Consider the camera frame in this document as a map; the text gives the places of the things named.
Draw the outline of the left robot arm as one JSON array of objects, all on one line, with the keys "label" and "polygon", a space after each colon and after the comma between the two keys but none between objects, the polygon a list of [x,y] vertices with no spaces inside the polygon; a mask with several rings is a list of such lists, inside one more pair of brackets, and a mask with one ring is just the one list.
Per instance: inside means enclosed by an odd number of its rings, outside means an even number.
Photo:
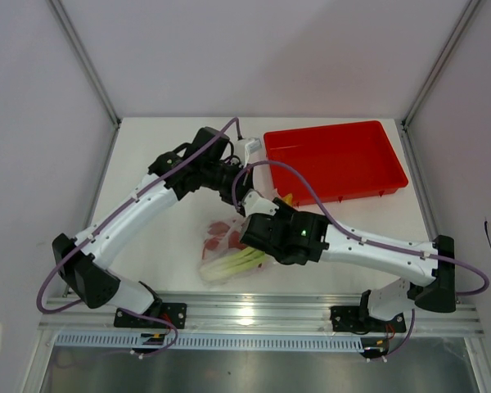
[{"label": "left robot arm", "polygon": [[145,328],[161,317],[158,296],[144,283],[116,276],[110,269],[124,245],[157,214],[205,187],[229,205],[253,187],[251,175],[235,177],[262,146],[257,138],[230,138],[210,127],[198,130],[192,142],[158,156],[142,181],[102,221],[74,237],[58,235],[52,250],[58,275],[90,309],[114,305],[132,311]]}]

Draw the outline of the yellow pasta pile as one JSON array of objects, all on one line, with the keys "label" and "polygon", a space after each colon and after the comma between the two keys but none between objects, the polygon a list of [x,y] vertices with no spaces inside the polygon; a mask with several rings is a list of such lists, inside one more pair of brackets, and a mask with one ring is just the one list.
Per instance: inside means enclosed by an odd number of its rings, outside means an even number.
[{"label": "yellow pasta pile", "polygon": [[289,206],[293,206],[293,195],[291,193],[285,195],[282,200]]}]

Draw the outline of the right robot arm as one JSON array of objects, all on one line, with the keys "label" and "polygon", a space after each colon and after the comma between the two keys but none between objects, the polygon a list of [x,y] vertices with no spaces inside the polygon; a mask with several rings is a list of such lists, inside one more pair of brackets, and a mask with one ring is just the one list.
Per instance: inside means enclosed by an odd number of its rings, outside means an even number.
[{"label": "right robot arm", "polygon": [[450,314],[456,309],[454,267],[432,242],[406,243],[354,228],[338,229],[325,215],[298,211],[281,199],[252,192],[241,203],[239,239],[284,265],[340,262],[394,275],[396,281],[366,291],[358,323],[376,330],[412,308]]}]

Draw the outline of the red toy lobster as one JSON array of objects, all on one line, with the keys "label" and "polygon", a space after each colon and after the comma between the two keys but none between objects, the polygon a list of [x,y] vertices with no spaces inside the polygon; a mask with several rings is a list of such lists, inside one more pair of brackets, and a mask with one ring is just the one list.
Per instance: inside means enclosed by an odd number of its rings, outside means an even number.
[{"label": "red toy lobster", "polygon": [[231,225],[224,221],[216,221],[209,225],[204,240],[203,251],[216,251],[237,249],[244,250],[246,245],[239,241],[241,225],[238,228],[232,228]]}]

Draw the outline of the clear pink-dotted zip bag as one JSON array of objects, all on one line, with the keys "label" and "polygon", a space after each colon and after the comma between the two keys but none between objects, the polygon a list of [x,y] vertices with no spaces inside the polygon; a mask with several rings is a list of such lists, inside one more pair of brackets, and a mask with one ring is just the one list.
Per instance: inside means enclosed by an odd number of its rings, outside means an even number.
[{"label": "clear pink-dotted zip bag", "polygon": [[[208,262],[208,261],[211,261],[211,260],[215,260],[216,258],[220,257],[220,256],[224,256],[226,255],[227,253],[231,254],[233,252],[236,252],[236,251],[239,251],[237,249],[228,249],[228,250],[216,250],[216,251],[203,251],[203,248],[204,248],[204,240],[206,239],[207,235],[206,235],[206,232],[207,232],[207,228],[209,227],[209,225],[213,222],[216,222],[216,221],[224,221],[226,224],[229,224],[232,226],[232,228],[238,228],[238,225],[240,224],[241,225],[241,229],[242,229],[242,226],[244,224],[244,222],[246,221],[244,217],[242,217],[241,215],[239,214],[233,214],[233,215],[230,215],[228,217],[225,217],[223,219],[212,219],[210,220],[205,226],[204,226],[204,229],[202,230],[202,234],[203,234],[203,242],[202,242],[202,248],[201,248],[201,255],[200,255],[200,262],[198,263],[198,267],[197,267],[197,270],[198,270],[198,275],[200,277],[200,274],[199,274],[199,268],[200,266],[204,263],[204,262]],[[242,275],[240,276],[236,276],[235,278],[232,278],[232,279],[229,279],[228,281],[226,282],[205,282],[203,281],[201,278],[201,281],[204,282],[207,286],[217,286],[217,285],[221,285],[221,284],[224,284],[224,283],[227,283],[227,282],[231,282],[231,281],[234,281],[236,279],[241,279],[241,278],[245,278],[245,277],[248,277],[250,275],[254,275],[254,274],[257,274],[257,273],[261,273],[263,272],[265,269],[267,269],[270,265],[272,265],[274,263],[274,259],[273,257],[269,256],[268,255],[268,260],[266,261],[266,263],[260,268],[260,269],[256,269],[255,271],[253,272],[250,272],[250,273],[243,273]]]}]

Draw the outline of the green white celery stalk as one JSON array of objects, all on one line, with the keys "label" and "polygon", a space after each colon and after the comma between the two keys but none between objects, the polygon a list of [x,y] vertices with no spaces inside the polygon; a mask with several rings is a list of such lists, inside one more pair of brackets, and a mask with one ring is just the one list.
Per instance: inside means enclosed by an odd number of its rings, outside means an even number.
[{"label": "green white celery stalk", "polygon": [[268,255],[252,247],[227,253],[215,260],[204,262],[199,268],[200,278],[205,282],[226,282],[229,279],[260,269]]}]

